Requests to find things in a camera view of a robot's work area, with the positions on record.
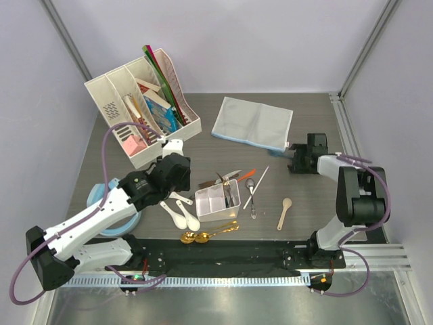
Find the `white utensil container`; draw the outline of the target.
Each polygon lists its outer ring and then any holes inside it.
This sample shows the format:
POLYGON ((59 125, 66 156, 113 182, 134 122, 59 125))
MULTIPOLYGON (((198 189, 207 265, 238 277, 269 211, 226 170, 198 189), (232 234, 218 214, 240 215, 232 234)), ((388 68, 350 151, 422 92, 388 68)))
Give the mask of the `white utensil container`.
POLYGON ((229 182, 232 191, 235 192, 237 205, 234 207, 226 207, 221 183, 196 191, 196 215, 201 223, 237 218, 241 205, 240 191, 235 179, 229 180, 229 182))

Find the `white chopstick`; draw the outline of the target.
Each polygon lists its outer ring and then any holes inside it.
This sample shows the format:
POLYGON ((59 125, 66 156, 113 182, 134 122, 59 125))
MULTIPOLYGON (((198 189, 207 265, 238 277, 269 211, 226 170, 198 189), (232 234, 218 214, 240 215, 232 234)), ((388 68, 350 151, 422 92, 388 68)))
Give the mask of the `white chopstick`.
POLYGON ((256 186, 254 187, 252 193, 251 193, 250 196, 248 197, 248 199, 247 199, 245 205, 243 206, 243 208, 242 208, 243 210, 245 210, 246 207, 248 206, 248 204, 249 204, 250 202, 253 201, 254 194, 256 193, 256 191, 257 191, 257 189, 258 189, 260 183, 262 182, 263 178, 264 178, 265 175, 267 174, 267 171, 268 171, 268 170, 269 170, 269 166, 266 167, 266 169, 263 171, 263 174, 260 176, 258 182, 256 183, 256 186))

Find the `orange plastic utensil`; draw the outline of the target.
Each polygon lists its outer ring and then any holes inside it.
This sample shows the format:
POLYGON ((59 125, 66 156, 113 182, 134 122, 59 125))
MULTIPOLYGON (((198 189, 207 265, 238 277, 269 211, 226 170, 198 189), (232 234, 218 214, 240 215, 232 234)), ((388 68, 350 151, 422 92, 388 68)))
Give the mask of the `orange plastic utensil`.
POLYGON ((244 179, 247 179, 247 178, 253 176, 255 173, 256 173, 256 169, 253 169, 253 170, 249 171, 248 173, 246 173, 245 175, 237 178, 237 181, 240 182, 240 181, 242 181, 244 179))

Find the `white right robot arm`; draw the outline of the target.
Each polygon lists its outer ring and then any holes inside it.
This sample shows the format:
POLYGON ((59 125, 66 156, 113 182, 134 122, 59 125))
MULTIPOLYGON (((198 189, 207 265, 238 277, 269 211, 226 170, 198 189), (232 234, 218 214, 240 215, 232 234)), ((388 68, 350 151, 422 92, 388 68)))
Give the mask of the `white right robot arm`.
POLYGON ((390 217, 390 191, 384 168, 370 160, 331 153, 324 133, 309 133, 305 144, 288 147, 292 174, 317 174, 337 183, 336 215, 312 233, 307 240, 305 258, 309 265, 321 267, 336 259, 342 245, 359 232, 381 227, 390 217))

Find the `silver metal spoon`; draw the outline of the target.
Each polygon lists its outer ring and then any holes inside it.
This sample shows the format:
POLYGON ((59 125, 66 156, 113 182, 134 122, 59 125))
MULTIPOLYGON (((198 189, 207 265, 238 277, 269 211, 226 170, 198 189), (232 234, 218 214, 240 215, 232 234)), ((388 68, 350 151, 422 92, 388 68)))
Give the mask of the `silver metal spoon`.
POLYGON ((251 206, 250 206, 250 216, 253 219, 256 219, 256 216, 257 216, 256 208, 255 208, 255 205, 254 205, 254 195, 253 195, 255 186, 256 186, 255 181, 252 178, 248 178, 246 180, 246 187, 247 187, 247 189, 250 192, 250 204, 251 204, 251 206))

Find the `blue plastic knife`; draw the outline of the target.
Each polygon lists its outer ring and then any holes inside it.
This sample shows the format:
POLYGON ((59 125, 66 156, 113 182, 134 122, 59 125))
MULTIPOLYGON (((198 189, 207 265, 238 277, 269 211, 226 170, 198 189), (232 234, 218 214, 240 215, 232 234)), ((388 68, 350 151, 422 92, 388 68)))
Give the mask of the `blue plastic knife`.
POLYGON ((289 150, 286 150, 285 152, 280 152, 276 150, 267 150, 267 152, 272 157, 293 159, 293 154, 289 150))

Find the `silver metal fork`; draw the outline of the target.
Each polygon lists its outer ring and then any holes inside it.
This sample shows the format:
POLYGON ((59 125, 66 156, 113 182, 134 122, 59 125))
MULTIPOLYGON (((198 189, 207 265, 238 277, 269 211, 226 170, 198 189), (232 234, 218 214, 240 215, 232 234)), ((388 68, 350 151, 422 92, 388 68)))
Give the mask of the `silver metal fork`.
POLYGON ((235 192, 232 191, 231 184, 229 181, 225 181, 223 183, 223 190, 225 195, 226 207, 229 208, 229 207, 236 206, 237 202, 235 198, 235 192))

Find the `white ceramic spoon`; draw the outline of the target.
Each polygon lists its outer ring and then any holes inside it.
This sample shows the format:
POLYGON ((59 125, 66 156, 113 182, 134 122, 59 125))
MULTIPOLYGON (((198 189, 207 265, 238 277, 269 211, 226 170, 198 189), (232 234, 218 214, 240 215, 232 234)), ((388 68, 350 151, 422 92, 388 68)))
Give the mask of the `white ceramic spoon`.
POLYGON ((184 196, 182 196, 182 195, 180 195, 180 194, 178 194, 176 192, 170 193, 169 198, 172 198, 172 199, 175 199, 175 200, 180 200, 181 202, 184 202, 184 203, 188 204, 189 206, 193 205, 193 200, 192 199, 186 198, 186 197, 184 197, 184 196))
POLYGON ((184 206, 183 206, 183 203, 180 201, 180 200, 176 200, 176 204, 177 204, 177 206, 181 209, 181 211, 182 211, 182 213, 183 213, 183 215, 184 215, 184 217, 185 217, 185 220, 186 220, 186 223, 187 223, 187 227, 191 230, 191 231, 193 231, 193 232, 196 232, 196 231, 198 231, 199 229, 200 229, 200 222, 199 222, 199 220, 196 218, 196 217, 194 217, 184 206))
POLYGON ((186 218, 183 215, 174 212, 164 201, 160 202, 159 205, 170 215, 177 228, 180 230, 187 228, 186 218))

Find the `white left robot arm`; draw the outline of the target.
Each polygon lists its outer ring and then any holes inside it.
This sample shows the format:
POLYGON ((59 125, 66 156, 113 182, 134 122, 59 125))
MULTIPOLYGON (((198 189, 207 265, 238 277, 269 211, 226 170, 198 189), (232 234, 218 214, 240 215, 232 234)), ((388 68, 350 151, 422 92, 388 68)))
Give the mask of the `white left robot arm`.
POLYGON ((138 239, 90 244, 112 224, 166 200, 172 192, 190 189, 191 160, 177 153, 154 163, 151 171, 133 171, 103 198, 65 222, 26 232, 27 253, 43 290, 57 289, 75 274, 108 266, 130 270, 143 265, 145 252, 138 239))

